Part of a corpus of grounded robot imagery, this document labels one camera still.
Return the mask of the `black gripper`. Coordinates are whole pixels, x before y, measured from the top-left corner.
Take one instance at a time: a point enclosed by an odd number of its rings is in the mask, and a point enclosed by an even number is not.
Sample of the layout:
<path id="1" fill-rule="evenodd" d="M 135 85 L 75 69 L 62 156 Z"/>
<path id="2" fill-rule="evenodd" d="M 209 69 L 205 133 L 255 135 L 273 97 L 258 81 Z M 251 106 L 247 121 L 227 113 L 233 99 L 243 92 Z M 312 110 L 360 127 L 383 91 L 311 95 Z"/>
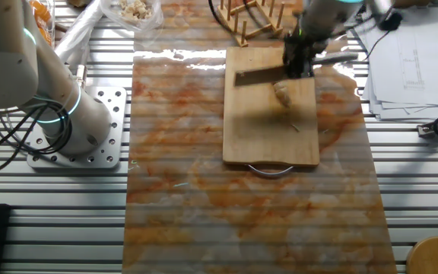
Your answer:
<path id="1" fill-rule="evenodd" d="M 288 78 L 313 77 L 313 41 L 302 30 L 294 30 L 284 35 L 283 63 Z"/>

